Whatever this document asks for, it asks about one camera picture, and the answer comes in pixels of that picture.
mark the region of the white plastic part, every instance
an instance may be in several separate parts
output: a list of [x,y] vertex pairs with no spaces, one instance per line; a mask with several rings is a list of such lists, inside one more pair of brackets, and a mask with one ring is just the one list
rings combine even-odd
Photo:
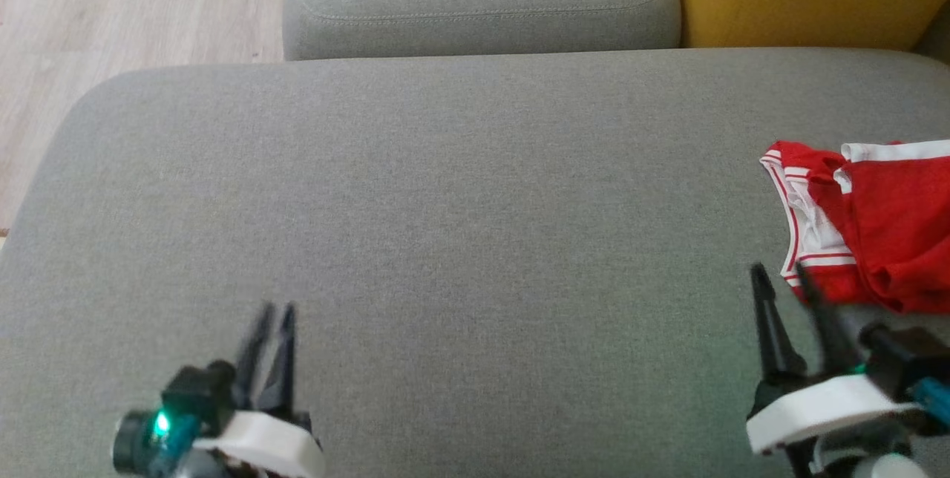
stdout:
[[900,454],[867,458],[854,469],[854,478],[928,478],[919,465]]
[[220,436],[194,441],[193,448],[294,478],[323,478],[327,464],[309,431],[260,411],[235,411]]
[[747,421],[746,433],[753,452],[762,454],[780,445],[914,408],[920,406],[888,398],[865,374],[838,376],[779,398]]

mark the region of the green led light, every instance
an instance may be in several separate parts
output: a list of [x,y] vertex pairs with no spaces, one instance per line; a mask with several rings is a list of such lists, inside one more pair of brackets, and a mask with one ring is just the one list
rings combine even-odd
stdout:
[[171,430],[172,423],[168,420],[168,415],[164,411],[159,411],[159,416],[155,417],[155,434],[158,437],[164,437],[168,435],[168,431]]

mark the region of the camera lens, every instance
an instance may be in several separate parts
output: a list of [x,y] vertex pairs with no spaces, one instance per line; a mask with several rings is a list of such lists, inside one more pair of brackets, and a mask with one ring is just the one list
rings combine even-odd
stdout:
[[119,420],[112,442],[112,467],[119,474],[147,474],[148,462],[157,452],[152,443],[156,415],[155,410],[133,410]]

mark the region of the white stripe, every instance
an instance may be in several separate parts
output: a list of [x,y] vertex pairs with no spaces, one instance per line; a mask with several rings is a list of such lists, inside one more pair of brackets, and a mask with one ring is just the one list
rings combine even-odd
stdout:
[[852,163],[865,160],[920,160],[950,157],[950,140],[931,140],[929,143],[909,144],[844,144],[841,154]]
[[786,174],[786,176],[807,176],[808,168],[802,168],[801,166],[786,166],[784,167],[784,174]]
[[837,267],[841,265],[857,264],[854,258],[842,255],[840,258],[814,258],[801,261],[803,267]]
[[788,237],[790,238],[790,240],[788,241],[788,251],[786,252],[786,255],[784,256],[784,263],[782,263],[782,269],[781,269],[781,272],[779,273],[782,276],[782,278],[786,278],[786,276],[788,276],[788,271],[786,271],[786,269],[790,267],[791,265],[791,255],[794,254],[795,249],[798,246],[798,238],[795,235],[795,232],[797,231],[797,228],[795,227],[796,218],[793,213],[793,210],[791,210],[790,205],[788,205],[788,199],[786,198],[786,194],[784,194],[784,191],[782,190],[783,188],[782,185],[783,184],[787,185],[787,183],[784,182],[784,174],[782,173],[781,164],[774,164],[773,161],[769,159],[769,157],[763,157],[762,159],[759,160],[759,162],[762,163],[762,166],[764,166],[766,170],[769,172],[769,177],[771,177],[771,180],[773,181],[773,184],[775,185],[775,191],[777,191],[778,197],[780,197],[782,200],[782,208],[784,209],[784,215],[786,215],[786,218],[788,220]]
[[831,176],[837,181],[838,187],[841,187],[841,194],[851,194],[851,176],[847,171],[839,168]]

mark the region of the gray sofa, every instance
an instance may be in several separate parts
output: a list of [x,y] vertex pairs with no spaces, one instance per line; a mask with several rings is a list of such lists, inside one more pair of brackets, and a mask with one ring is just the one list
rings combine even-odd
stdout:
[[[291,49],[357,55],[363,34],[313,24]],[[367,52],[430,45],[378,34]],[[788,236],[757,159],[948,122],[950,68],[868,50],[119,76],[62,124],[0,251],[4,475],[112,475],[123,411],[183,363],[233,357],[269,299],[298,302],[298,406],[330,476],[790,476],[744,430],[747,268],[777,269]],[[894,323],[950,338],[946,319]],[[917,446],[935,476],[941,448]]]

